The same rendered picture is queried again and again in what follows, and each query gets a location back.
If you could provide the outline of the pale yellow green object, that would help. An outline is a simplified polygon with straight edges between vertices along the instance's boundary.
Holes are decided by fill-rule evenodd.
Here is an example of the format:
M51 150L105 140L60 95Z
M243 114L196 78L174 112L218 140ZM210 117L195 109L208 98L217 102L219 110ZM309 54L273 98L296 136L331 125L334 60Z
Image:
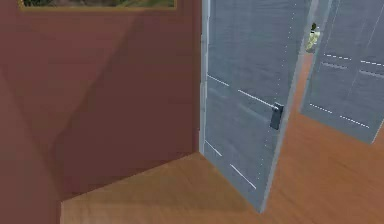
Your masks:
M317 43L318 38L320 37L321 32L318 30L318 26L316 23L311 25L311 30L308 38L308 42L306 45L306 51L311 52Z

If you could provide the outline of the gold framed wall picture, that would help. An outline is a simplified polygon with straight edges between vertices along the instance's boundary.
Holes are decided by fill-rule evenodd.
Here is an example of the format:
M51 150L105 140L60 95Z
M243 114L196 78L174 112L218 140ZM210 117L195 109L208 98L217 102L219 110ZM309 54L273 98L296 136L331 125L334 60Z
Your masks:
M173 10L178 0L15 0L23 10Z

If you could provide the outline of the grey blue room door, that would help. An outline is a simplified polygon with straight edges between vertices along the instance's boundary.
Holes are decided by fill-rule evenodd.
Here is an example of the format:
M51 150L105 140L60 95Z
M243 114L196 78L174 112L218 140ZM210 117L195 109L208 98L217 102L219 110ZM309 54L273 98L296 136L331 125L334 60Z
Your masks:
M319 0L202 0L199 151L263 212ZM270 127L274 103L284 106Z
M384 0L329 0L300 112L360 141L384 125Z

